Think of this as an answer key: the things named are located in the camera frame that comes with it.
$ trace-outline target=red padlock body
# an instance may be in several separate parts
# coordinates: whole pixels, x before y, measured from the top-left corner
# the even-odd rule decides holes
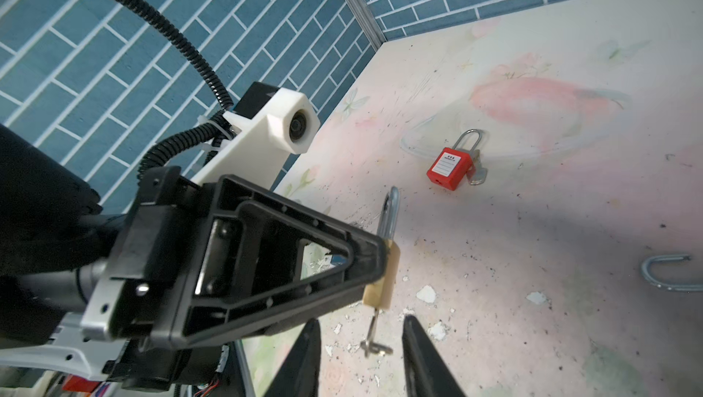
[[[445,147],[427,170],[427,177],[437,185],[454,191],[473,166],[474,162],[468,152]]]

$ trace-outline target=u-shaped metal shackle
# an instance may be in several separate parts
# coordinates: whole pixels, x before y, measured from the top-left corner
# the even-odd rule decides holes
[[[459,144],[461,144],[462,139],[464,139],[468,134],[473,134],[473,133],[479,134],[479,138],[474,143],[474,146],[471,147],[471,150],[476,150],[476,147],[478,147],[479,143],[481,142],[481,138],[483,138],[483,134],[481,133],[481,131],[479,129],[470,129],[470,130],[467,130],[464,133],[462,133],[461,136],[459,137],[459,139],[457,139],[456,142],[454,143],[454,146],[452,147],[452,149],[456,150],[456,148],[459,147]]]

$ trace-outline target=padlock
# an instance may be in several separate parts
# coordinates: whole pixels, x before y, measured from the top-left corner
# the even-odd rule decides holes
[[[458,150],[457,147],[459,147],[461,141],[470,133],[479,135],[474,146],[471,147],[470,151]],[[477,152],[476,147],[481,142],[481,138],[480,130],[471,129],[462,133],[452,148],[444,147],[442,154],[437,157],[435,163],[427,170],[429,180],[452,191],[456,190],[464,176],[471,180],[471,176],[476,171],[472,153]]]

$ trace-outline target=white label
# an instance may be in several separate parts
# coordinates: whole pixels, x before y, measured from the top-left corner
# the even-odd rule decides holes
[[[454,170],[454,167],[459,164],[459,161],[461,161],[461,156],[445,152],[439,157],[439,161],[432,168],[432,171],[447,177]]]

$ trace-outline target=black cable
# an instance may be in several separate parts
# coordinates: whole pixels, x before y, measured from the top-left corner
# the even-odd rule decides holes
[[[143,18],[149,25],[153,26],[159,33],[163,34],[173,46],[175,46],[183,56],[193,65],[198,71],[198,74],[205,80],[205,83],[210,87],[217,98],[217,102],[222,106],[222,110],[215,113],[210,120],[216,122],[220,127],[229,130],[230,124],[224,119],[222,114],[224,110],[231,110],[234,106],[232,97],[227,92],[227,89],[222,84],[215,71],[210,67],[207,61],[200,55],[200,52],[181,34],[181,32],[172,23],[169,22],[159,11],[149,5],[145,0],[114,0],[127,7],[129,10]],[[197,146],[210,139],[219,139],[218,144],[222,142],[222,138],[218,137],[222,134],[219,129],[210,123],[201,124],[190,130],[180,132],[162,140],[154,145],[142,158],[139,163],[138,179],[141,180],[144,172],[154,166],[164,166],[172,157],[180,152],[188,150],[191,147]],[[210,161],[216,154],[216,151],[208,154],[205,163]]]

